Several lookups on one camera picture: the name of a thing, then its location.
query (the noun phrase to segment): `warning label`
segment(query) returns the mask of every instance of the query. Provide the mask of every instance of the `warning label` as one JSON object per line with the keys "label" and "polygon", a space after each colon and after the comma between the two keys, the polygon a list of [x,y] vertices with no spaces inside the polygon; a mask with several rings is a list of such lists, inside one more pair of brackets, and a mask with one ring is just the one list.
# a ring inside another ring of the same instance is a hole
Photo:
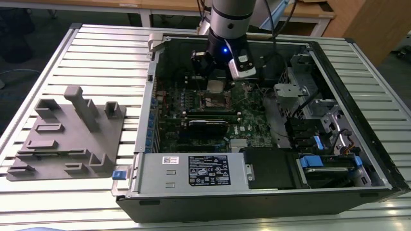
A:
{"label": "warning label", "polygon": [[189,156],[188,183],[191,186],[231,185],[227,156]]}

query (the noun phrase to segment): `white table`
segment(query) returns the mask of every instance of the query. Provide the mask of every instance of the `white table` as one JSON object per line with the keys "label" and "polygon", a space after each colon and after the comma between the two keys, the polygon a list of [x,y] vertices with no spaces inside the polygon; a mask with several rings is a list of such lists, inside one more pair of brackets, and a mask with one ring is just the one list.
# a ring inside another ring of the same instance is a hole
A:
{"label": "white table", "polygon": [[[160,9],[144,9],[139,8],[137,4],[129,4],[129,6],[121,7],[105,7],[99,6],[99,2],[104,0],[96,0],[96,5],[65,5],[56,3],[40,3],[29,1],[3,1],[0,0],[1,7],[17,7],[29,9],[48,9],[48,10],[68,10],[68,11],[91,11],[91,12],[113,12],[113,13],[137,13],[141,18],[143,27],[152,27],[152,14],[164,15],[181,15],[181,16],[199,16],[197,11],[179,11],[179,10],[160,10]],[[320,37],[330,23],[331,17],[292,17],[291,22],[311,23],[315,24],[311,36]],[[285,21],[287,17],[280,17],[280,21]]]}
{"label": "white table", "polygon": [[[147,40],[152,32],[195,34],[193,30],[83,25],[69,29],[43,74],[0,138],[0,230],[32,227],[63,230],[352,231],[411,230],[411,194],[383,203],[364,204],[338,215],[227,220],[195,223],[137,224],[119,208],[105,179],[9,182],[8,167],[33,126],[39,99],[64,103],[65,86],[80,85],[95,104],[127,105],[117,166],[133,160],[133,142],[145,85]],[[315,40],[372,126],[406,180],[411,181],[411,112],[355,44],[340,38],[280,36]],[[127,188],[120,181],[119,190]]]}

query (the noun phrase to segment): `gray floor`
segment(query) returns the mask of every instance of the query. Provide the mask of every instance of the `gray floor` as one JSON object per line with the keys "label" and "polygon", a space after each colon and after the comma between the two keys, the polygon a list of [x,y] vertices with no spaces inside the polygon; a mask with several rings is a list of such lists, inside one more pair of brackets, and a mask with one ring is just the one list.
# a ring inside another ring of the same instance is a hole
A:
{"label": "gray floor", "polygon": [[[175,16],[172,18],[153,17],[156,27],[195,29],[199,17]],[[59,11],[57,19],[51,19],[47,10],[32,10],[32,21],[36,31],[27,35],[27,41],[33,49],[33,58],[21,64],[8,64],[0,58],[0,72],[11,69],[35,69],[41,71],[59,46],[71,23],[100,24],[115,26],[140,26],[139,16],[125,13],[73,12]],[[400,98],[411,107],[411,64],[398,60],[391,54],[379,67]],[[0,79],[7,84],[0,89],[0,134],[3,133],[12,116],[32,88],[37,74],[27,72],[7,73]]]}

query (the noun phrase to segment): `blue connector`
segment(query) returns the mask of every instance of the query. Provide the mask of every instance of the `blue connector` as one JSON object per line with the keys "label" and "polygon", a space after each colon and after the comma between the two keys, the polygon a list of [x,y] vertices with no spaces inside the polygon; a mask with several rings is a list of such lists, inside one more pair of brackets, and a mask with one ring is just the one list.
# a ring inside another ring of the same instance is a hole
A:
{"label": "blue connector", "polygon": [[316,142],[316,146],[319,147],[319,150],[323,150],[324,146],[323,146],[320,137],[319,136],[314,136],[314,139],[315,139],[315,142]]}
{"label": "blue connector", "polygon": [[300,159],[301,167],[323,167],[323,161],[319,155],[306,155]]}
{"label": "blue connector", "polygon": [[111,176],[113,180],[127,180],[127,171],[116,170],[113,171],[113,175]]}
{"label": "blue connector", "polygon": [[359,156],[355,156],[354,157],[354,160],[355,160],[355,164],[359,166],[362,166],[362,160],[360,160],[360,157]]}

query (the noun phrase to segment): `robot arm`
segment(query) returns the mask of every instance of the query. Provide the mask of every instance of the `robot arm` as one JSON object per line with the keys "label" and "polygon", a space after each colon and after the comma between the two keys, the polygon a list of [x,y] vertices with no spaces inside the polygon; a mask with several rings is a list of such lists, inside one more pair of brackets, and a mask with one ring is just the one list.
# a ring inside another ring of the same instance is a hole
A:
{"label": "robot arm", "polygon": [[[255,5],[261,5],[263,0],[213,0],[209,15],[208,44],[205,52],[192,55],[196,72],[203,76],[211,71],[227,69],[228,81],[241,80],[256,73],[253,58],[248,48],[247,30],[252,20]],[[279,6],[288,0],[269,1]],[[285,6],[276,7],[273,11],[277,22]],[[200,71],[199,60],[204,57],[208,65]]]}

